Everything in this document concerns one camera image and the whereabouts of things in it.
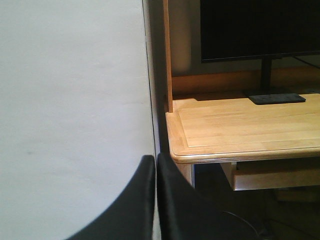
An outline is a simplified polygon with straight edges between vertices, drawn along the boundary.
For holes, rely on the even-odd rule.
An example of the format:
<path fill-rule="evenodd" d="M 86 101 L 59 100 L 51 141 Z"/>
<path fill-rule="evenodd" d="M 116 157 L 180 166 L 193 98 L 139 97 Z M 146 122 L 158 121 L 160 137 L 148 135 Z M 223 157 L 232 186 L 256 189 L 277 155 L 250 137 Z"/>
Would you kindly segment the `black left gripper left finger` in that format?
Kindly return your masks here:
<path fill-rule="evenodd" d="M 117 199 L 70 240 L 151 240 L 155 212 L 156 165 L 144 155 Z"/>

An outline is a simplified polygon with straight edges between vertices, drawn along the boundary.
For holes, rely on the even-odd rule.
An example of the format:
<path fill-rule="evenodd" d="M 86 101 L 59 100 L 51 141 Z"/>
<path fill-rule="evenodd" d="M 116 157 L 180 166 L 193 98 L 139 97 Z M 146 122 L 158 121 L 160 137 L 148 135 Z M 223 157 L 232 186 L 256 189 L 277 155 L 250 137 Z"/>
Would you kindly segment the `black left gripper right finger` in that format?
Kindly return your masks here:
<path fill-rule="evenodd" d="M 157 203 L 163 240 L 259 240 L 247 221 L 219 211 L 188 183 L 170 155 L 157 156 Z"/>

